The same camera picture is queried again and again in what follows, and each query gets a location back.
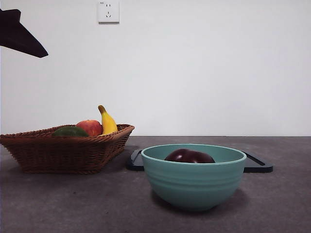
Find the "concrete surface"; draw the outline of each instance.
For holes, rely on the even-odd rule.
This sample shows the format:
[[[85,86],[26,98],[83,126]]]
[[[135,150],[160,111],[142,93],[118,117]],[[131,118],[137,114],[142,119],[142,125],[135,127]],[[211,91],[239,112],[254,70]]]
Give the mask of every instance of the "concrete surface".
[[[125,163],[140,148],[204,143],[270,162],[244,173],[225,203],[206,212],[176,209],[152,192],[143,171]],[[311,231],[311,137],[131,136],[94,175],[25,174],[1,147],[2,233],[307,233]]]

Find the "wall socket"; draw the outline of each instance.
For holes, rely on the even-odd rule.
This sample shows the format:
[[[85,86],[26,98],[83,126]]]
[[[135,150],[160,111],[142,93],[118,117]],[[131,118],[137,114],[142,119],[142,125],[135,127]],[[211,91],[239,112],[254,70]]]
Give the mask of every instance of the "wall socket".
[[[119,0],[103,0],[97,5],[97,20],[99,23],[120,22]]]

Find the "ceramic bowl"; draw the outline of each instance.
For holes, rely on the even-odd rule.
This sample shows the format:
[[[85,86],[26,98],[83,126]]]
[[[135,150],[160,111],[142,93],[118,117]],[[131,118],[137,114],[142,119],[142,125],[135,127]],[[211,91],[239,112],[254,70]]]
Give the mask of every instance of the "ceramic bowl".
[[[215,163],[181,163],[164,160],[180,148],[209,154]],[[246,154],[204,144],[166,144],[141,152],[147,179],[162,199],[181,209],[204,211],[227,200],[241,181]]]

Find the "avocado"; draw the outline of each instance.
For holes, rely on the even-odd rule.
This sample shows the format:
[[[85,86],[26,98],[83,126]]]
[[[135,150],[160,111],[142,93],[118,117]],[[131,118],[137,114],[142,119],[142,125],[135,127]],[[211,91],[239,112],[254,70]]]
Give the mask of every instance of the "avocado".
[[[89,135],[80,127],[64,126],[55,130],[52,136],[73,136],[73,137],[89,137]]]

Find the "wicker basket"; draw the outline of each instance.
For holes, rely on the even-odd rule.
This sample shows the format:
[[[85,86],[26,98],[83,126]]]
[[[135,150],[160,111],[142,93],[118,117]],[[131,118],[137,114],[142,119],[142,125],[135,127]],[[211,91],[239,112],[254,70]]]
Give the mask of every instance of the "wicker basket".
[[[2,134],[0,143],[25,173],[95,174],[120,154],[134,126],[119,124],[118,131],[97,137],[52,137],[63,126],[25,133]]]

